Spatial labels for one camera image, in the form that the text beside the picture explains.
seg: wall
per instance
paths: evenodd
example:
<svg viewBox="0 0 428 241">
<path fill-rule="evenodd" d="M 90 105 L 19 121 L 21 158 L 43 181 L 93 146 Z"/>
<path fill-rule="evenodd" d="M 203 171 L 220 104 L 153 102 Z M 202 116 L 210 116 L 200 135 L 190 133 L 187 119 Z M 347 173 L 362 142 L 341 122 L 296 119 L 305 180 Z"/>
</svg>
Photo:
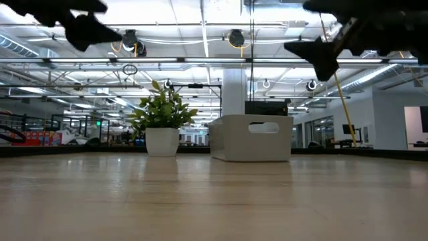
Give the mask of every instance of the wall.
<svg viewBox="0 0 428 241">
<path fill-rule="evenodd" d="M 428 106 L 428 96 L 419 92 L 400 94 L 373 93 L 376 149 L 407 150 L 405 106 Z"/>
<path fill-rule="evenodd" d="M 405 107 L 406 134 L 408 143 L 416 143 L 417 141 L 428 141 L 428 133 L 422 131 L 422 118 L 420 107 Z M 422 148 L 415 148 L 408 145 L 409 150 L 423 151 Z"/>
<path fill-rule="evenodd" d="M 368 143 L 365 145 L 373 145 L 376 140 L 375 132 L 375 116 L 373 110 L 373 100 L 372 100 L 372 88 L 364 89 L 363 93 L 351 94 L 351 99 L 345 100 L 350 119 L 355 128 L 368 127 Z M 347 124 L 345 111 L 342 106 L 341 100 L 333 100 L 328 103 L 327 108 L 325 109 L 310 109 L 310 113 L 298 115 L 294 119 L 294 124 L 305 123 L 308 121 L 314 121 L 319 118 L 324 118 L 328 116 L 333 116 L 334 121 L 334 139 L 343 140 L 351 139 L 350 135 L 343 134 L 343 124 Z M 304 147 L 307 147 L 308 143 L 304 140 Z"/>
<path fill-rule="evenodd" d="M 63 114 L 64 106 L 53 102 L 42 102 L 31 99 L 29 104 L 20 100 L 0 100 L 0 108 L 9 110 L 13 114 L 27 114 L 27 116 L 38 118 L 51 118 L 53 114 Z"/>
</svg>

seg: green leaves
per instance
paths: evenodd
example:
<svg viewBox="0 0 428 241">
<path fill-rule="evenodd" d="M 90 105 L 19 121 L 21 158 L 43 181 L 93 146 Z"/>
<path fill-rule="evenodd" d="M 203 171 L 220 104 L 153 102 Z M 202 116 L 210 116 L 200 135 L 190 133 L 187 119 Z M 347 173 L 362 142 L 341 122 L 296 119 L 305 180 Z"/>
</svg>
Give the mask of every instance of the green leaves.
<svg viewBox="0 0 428 241">
<path fill-rule="evenodd" d="M 163 88 L 152 81 L 153 88 L 150 90 L 155 96 L 141 98 L 140 107 L 130 115 L 134 133 L 133 138 L 144 134 L 146 128 L 179 128 L 185 123 L 193 123 L 192 116 L 197 114 L 197 110 L 188 110 L 189 104 L 183 104 L 179 94 L 171 89 Z"/>
</svg>

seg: ceiling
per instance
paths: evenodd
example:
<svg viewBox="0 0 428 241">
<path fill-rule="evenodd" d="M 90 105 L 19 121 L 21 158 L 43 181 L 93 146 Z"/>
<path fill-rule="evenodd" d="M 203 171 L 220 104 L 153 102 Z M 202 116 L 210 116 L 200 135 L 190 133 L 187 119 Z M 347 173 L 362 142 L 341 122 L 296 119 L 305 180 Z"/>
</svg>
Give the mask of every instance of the ceiling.
<svg viewBox="0 0 428 241">
<path fill-rule="evenodd" d="M 241 53 L 241 50 L 232 48 L 227 41 L 227 36 L 232 29 L 241 29 L 249 43 L 250 15 L 240 0 L 105 0 L 104 2 L 108 6 L 108 11 L 104 15 L 97 15 L 99 21 L 120 33 L 124 33 L 127 29 L 135 29 L 137 36 L 146 46 L 147 58 L 248 58 L 251 56 L 251 48 L 245 48 Z M 297 58 L 285 51 L 284 42 L 294 41 L 299 37 L 313 40 L 323 33 L 319 14 L 304 11 L 298 4 L 256 6 L 253 17 L 256 22 L 254 58 Z M 334 35 L 340 27 L 336 23 L 335 17 L 323 14 L 322 19 L 327 32 Z M 32 16 L 17 15 L 5 5 L 0 5 L 0 29 L 2 29 L 0 35 L 6 35 L 29 49 L 38 51 L 47 48 L 61 58 L 133 57 L 132 53 L 123 48 L 118 52 L 115 51 L 120 48 L 120 43 L 98 44 L 91 46 L 84 53 L 79 52 L 64 41 L 63 27 L 41 26 Z M 2 58 L 22 58 L 5 48 L 0 48 L 0 56 Z M 361 56 L 361 58 L 375 57 L 372 52 L 365 52 Z M 352 58 L 352 56 L 348 51 L 344 51 L 339 58 Z M 16 70 L 18 73 L 25 73 L 27 77 L 34 77 L 33 80 L 30 80 L 30 78 L 21 78 L 21 76 L 21 82 L 15 84 L 47 83 L 49 71 L 51 71 L 50 80 L 55 80 L 55 85 L 82 83 L 83 85 L 106 85 L 107 88 L 109 87 L 107 85 L 114 85 L 115 87 L 109 87 L 108 92 L 120 96 L 135 95 L 145 93 L 145 91 L 141 88 L 118 88 L 118 85 L 126 84 L 128 86 L 136 83 L 150 89 L 152 79 L 160 81 L 169 79 L 173 84 L 221 84 L 223 69 L 232 68 L 221 64 L 162 64 L 160 66 L 158 64 L 140 64 L 138 65 L 140 71 L 136 75 L 128 77 L 122 73 L 122 65 L 112 64 L 85 65 L 84 67 L 102 69 L 85 72 L 80 71 L 80 66 L 75 64 L 58 64 L 55 70 L 35 64 L 8 64 L 7 66 L 12 68 L 7 69 L 8 73 Z M 235 66 L 233 68 L 245 68 L 249 76 L 250 67 Z M 363 71 L 364 68 L 358 66 L 341 68 L 338 71 L 338 77 L 340 80 L 346 80 Z M 305 88 L 306 83 L 316 80 L 314 69 L 310 66 L 256 65 L 253 72 L 258 86 L 256 95 L 260 96 L 311 96 L 334 85 L 334 80 L 331 79 L 323 85 L 319 84 L 315 93 L 308 92 Z M 268 88 L 263 87 L 263 83 L 266 81 L 269 82 Z M 75 91 L 71 88 L 58 87 L 49 91 L 56 94 L 91 94 L 87 88 L 83 91 Z M 180 94 L 215 96 L 213 91 L 208 88 L 198 90 L 183 88 Z M 138 103 L 136 98 L 129 98 L 125 101 L 131 104 Z M 187 101 L 199 106 L 202 104 L 219 105 L 218 98 L 189 98 Z M 97 102 L 99 102 L 98 108 L 111 108 L 105 106 L 102 101 Z"/>
</svg>

